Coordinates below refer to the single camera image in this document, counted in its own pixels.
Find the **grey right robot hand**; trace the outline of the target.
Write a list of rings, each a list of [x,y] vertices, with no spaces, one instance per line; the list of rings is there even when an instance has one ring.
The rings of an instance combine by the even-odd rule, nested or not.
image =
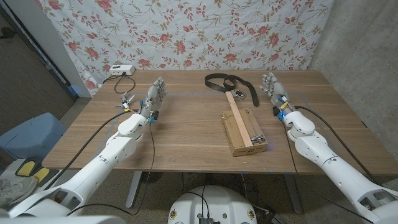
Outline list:
[[[267,93],[271,103],[276,107],[280,107],[286,101],[289,101],[287,91],[272,72],[263,74],[262,85],[259,88]]]

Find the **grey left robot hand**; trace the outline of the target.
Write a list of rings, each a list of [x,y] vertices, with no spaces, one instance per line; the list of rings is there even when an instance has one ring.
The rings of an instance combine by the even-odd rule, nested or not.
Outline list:
[[[145,108],[148,108],[150,111],[158,110],[166,95],[165,81],[162,77],[159,77],[147,91],[147,96],[144,100]]]

